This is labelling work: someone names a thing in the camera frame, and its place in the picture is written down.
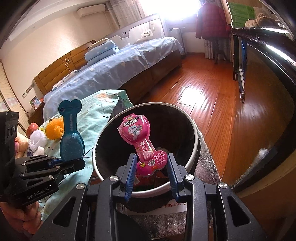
blue bone-shaped toy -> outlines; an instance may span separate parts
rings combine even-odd
[[[85,153],[85,146],[82,136],[77,131],[77,114],[81,111],[80,100],[64,100],[59,104],[59,113],[64,118],[64,134],[59,146],[60,155],[63,161],[82,159]]]

pink candy package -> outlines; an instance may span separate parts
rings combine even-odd
[[[168,156],[164,151],[156,151],[153,147],[149,140],[150,124],[145,116],[131,114],[125,117],[118,131],[122,139],[136,148],[140,159],[136,175],[149,177],[156,170],[165,167]]]

black trash can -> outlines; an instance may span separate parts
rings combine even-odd
[[[200,154],[200,142],[194,121],[180,108],[161,102],[133,106],[111,119],[97,138],[93,150],[94,170],[101,180],[114,175],[118,167],[126,165],[129,155],[136,153],[117,130],[123,118],[135,113],[144,115],[151,126],[150,140],[155,148],[172,152],[176,162],[193,174]],[[173,199],[167,182],[146,191],[133,191],[129,210],[145,213],[160,208]]]

blue pillow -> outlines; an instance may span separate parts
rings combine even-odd
[[[106,43],[99,45],[97,47],[94,47],[93,49],[88,51],[84,56],[85,60],[90,61],[91,59],[97,57],[99,54],[104,53],[110,49],[113,49],[115,46],[116,44],[112,40],[109,40]]]
[[[94,57],[93,59],[91,59],[90,61],[87,62],[87,66],[91,66],[93,64],[95,64],[96,62],[99,62],[100,60],[107,58],[115,53],[118,52],[118,47],[114,47],[113,49],[109,49],[108,51],[101,53],[100,55],[98,55],[97,57]]]

wooden headboard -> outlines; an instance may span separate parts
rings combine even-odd
[[[46,95],[62,78],[67,76],[73,70],[80,69],[82,66],[86,65],[87,62],[84,55],[86,54],[88,47],[95,42],[95,40],[92,40],[73,49],[42,70],[34,78],[41,93]]]

